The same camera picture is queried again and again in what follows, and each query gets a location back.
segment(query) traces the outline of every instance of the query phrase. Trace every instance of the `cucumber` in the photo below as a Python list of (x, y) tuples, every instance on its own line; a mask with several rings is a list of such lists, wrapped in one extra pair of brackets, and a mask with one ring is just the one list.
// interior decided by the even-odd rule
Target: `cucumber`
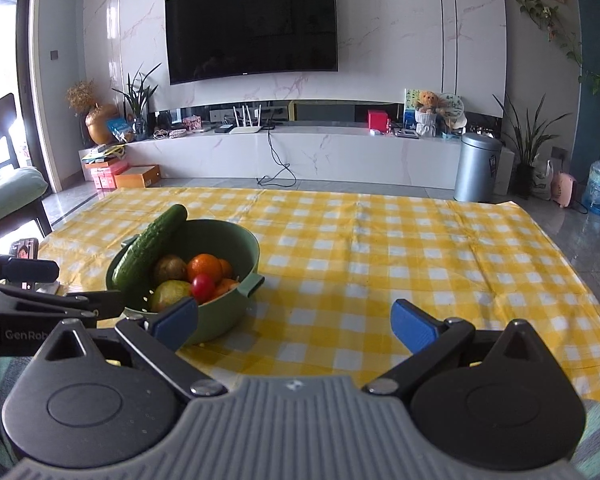
[(113, 284), (119, 290), (126, 290), (138, 279), (146, 277), (160, 257), (164, 244), (186, 220), (187, 209), (182, 204), (176, 204), (151, 222), (122, 256), (113, 271)]

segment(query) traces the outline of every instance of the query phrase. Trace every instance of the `red box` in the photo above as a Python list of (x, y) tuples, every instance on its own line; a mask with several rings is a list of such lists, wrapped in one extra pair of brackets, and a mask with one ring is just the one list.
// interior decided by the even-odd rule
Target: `red box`
[(129, 167), (129, 163), (125, 160), (119, 160), (108, 168), (93, 168), (91, 176), (96, 189), (116, 189), (115, 176), (123, 173)]
[(386, 122), (389, 120), (389, 115), (382, 110), (369, 110), (368, 114), (369, 129), (378, 130), (382, 133), (386, 131)]

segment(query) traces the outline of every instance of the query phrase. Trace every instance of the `white marble wall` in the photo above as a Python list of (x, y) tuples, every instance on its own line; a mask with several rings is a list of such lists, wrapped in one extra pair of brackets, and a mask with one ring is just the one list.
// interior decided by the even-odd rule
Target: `white marble wall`
[[(84, 0), (87, 76), (105, 98), (121, 74), (155, 72), (153, 108), (243, 100), (400, 102), (405, 87), (455, 91), (468, 109), (499, 115), (504, 95), (504, 0), (337, 0), (339, 72), (234, 76), (169, 85), (164, 0)], [(226, 16), (201, 16), (200, 30)]]

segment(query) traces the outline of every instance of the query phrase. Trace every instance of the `orange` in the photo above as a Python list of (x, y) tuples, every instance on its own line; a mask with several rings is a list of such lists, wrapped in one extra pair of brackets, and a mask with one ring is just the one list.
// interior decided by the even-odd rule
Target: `orange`
[(206, 274), (214, 283), (220, 283), (222, 280), (222, 265), (212, 254), (199, 254), (193, 258), (187, 265), (187, 277), (189, 282), (199, 274)]
[(224, 278), (232, 278), (234, 276), (234, 268), (227, 260), (220, 260), (220, 265), (222, 265), (222, 276)]

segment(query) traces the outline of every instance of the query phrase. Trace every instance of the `television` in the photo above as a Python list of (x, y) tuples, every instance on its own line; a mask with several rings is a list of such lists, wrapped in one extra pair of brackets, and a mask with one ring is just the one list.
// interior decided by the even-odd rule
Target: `television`
[(336, 0), (166, 0), (171, 84), (338, 70)]

